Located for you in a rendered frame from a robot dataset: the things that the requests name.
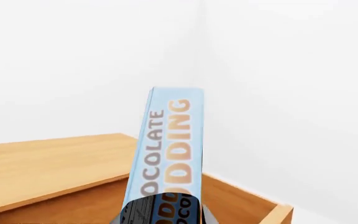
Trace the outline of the light blue chocolate pudding box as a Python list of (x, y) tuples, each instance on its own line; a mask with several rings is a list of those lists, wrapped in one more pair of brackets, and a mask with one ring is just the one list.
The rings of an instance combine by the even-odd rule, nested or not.
[(150, 90), (121, 210), (168, 192), (192, 195), (201, 207), (203, 115), (202, 89)]

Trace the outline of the light wooden cabinet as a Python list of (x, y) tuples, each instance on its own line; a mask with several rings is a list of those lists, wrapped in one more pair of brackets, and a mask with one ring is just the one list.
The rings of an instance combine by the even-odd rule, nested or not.
[(0, 224), (109, 224), (136, 139), (124, 134), (0, 144)]

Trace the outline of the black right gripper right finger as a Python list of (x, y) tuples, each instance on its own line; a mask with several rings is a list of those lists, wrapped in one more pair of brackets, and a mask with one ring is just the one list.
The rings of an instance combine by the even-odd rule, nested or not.
[(202, 224), (219, 224), (212, 212), (206, 205), (202, 205)]

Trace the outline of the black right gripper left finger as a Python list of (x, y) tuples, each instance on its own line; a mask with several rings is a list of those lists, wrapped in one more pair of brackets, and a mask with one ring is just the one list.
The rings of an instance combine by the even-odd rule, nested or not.
[(200, 202), (173, 192), (142, 197), (124, 206), (117, 224), (201, 224)]

